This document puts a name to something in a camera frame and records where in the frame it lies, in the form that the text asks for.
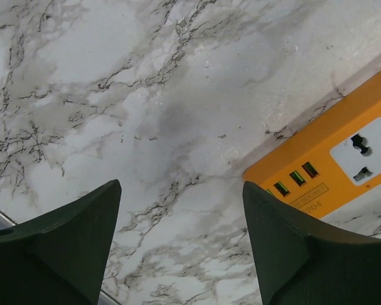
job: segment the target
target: marble countertop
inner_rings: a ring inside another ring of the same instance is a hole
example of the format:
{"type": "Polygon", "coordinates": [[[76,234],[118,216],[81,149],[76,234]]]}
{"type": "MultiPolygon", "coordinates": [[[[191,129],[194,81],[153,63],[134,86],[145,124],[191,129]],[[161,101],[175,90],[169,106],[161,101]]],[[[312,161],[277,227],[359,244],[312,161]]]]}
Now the marble countertop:
{"type": "Polygon", "coordinates": [[[260,304],[242,172],[380,69],[381,0],[0,0],[0,210],[119,179],[106,292],[260,304]]]}

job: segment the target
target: green usb port tongue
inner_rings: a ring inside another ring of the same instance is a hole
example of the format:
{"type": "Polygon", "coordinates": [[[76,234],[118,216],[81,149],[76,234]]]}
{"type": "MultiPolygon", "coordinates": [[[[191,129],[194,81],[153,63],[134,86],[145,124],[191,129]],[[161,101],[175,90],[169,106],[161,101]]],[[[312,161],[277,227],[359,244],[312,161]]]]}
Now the green usb port tongue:
{"type": "Polygon", "coordinates": [[[310,178],[314,178],[319,175],[319,173],[309,162],[306,162],[304,165],[302,165],[302,168],[305,170],[305,172],[307,172],[310,178]]]}
{"type": "Polygon", "coordinates": [[[282,184],[282,182],[277,182],[274,184],[275,188],[282,194],[282,196],[288,195],[289,190],[282,184]]]}
{"type": "Polygon", "coordinates": [[[297,170],[291,172],[290,176],[299,186],[306,183],[305,179],[298,173],[297,170]]]}

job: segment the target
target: power strip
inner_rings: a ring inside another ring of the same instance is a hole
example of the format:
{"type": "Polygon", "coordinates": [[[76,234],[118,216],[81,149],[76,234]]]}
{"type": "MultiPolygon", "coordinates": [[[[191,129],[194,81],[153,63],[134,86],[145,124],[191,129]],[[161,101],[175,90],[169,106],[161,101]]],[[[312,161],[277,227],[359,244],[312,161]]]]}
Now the power strip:
{"type": "Polygon", "coordinates": [[[381,72],[245,171],[321,218],[381,184],[381,72]]]}

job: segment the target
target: black plastic part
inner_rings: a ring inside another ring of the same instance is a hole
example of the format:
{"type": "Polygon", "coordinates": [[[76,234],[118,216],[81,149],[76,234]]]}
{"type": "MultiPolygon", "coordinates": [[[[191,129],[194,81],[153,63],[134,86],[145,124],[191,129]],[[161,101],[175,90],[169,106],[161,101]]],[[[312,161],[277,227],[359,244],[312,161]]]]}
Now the black plastic part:
{"type": "Polygon", "coordinates": [[[82,198],[0,230],[0,304],[96,305],[121,196],[110,181],[82,198]]]}
{"type": "Polygon", "coordinates": [[[264,305],[381,304],[381,240],[311,217],[252,182],[244,210],[264,305]]]}

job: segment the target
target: marble surface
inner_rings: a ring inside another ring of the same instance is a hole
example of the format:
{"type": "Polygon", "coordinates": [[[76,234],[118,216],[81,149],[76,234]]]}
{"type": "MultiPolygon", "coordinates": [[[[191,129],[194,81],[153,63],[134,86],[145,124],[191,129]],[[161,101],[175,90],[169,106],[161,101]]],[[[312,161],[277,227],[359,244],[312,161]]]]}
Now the marble surface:
{"type": "Polygon", "coordinates": [[[260,304],[243,170],[380,69],[381,0],[0,0],[0,210],[119,179],[107,293],[260,304]]]}

